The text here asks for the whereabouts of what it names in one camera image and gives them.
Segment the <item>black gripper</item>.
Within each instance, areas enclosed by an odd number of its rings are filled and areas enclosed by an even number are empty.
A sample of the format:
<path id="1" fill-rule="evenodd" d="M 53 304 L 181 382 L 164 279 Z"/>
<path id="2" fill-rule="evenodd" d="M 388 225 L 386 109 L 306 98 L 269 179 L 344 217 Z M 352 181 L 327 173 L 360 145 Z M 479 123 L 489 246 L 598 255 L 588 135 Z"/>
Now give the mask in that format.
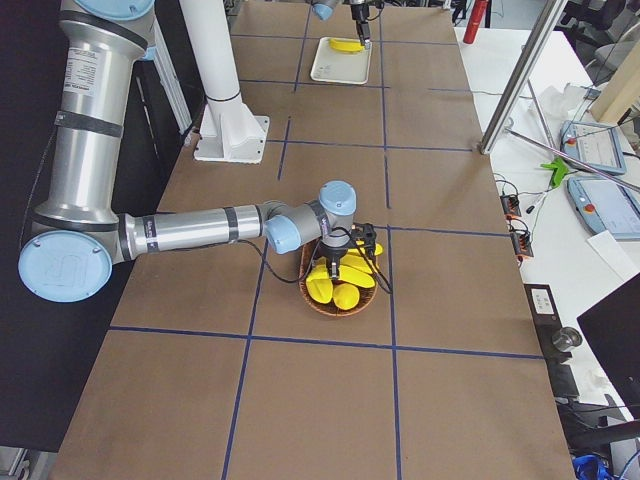
<path id="1" fill-rule="evenodd" d="M 320 240 L 319 254 L 327 264 L 329 278 L 338 280 L 340 277 L 340 260 L 351 248 L 351 239 L 347 234 L 327 236 Z"/>
<path id="2" fill-rule="evenodd" d="M 356 22 L 356 31 L 361 46 L 369 49 L 371 46 L 370 28 L 369 28 L 369 1 L 368 0 L 349 0 L 352 19 Z"/>

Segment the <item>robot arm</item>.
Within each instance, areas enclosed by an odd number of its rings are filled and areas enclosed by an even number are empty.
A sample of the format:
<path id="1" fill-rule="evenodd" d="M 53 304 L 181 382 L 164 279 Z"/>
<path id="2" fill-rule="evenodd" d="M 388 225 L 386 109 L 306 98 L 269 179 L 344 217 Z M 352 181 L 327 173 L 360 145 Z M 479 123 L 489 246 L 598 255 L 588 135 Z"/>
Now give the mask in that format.
<path id="1" fill-rule="evenodd" d="M 356 32 L 360 44 L 368 50 L 371 46 L 371 35 L 369 28 L 369 2 L 366 0 L 312 0 L 308 1 L 313 13 L 322 21 L 328 20 L 338 5 L 348 5 L 351 18 L 355 23 Z"/>
<path id="2" fill-rule="evenodd" d="M 150 1 L 65 1 L 59 24 L 69 48 L 48 197 L 32 214 L 18 272 L 33 294 L 69 303 L 96 294 L 116 264 L 143 254 L 265 237 L 285 254 L 317 241 L 332 267 L 352 246 L 355 189 L 333 180 L 316 199 L 134 217 L 113 201 L 142 171 L 121 147 L 134 65 L 156 43 Z"/>

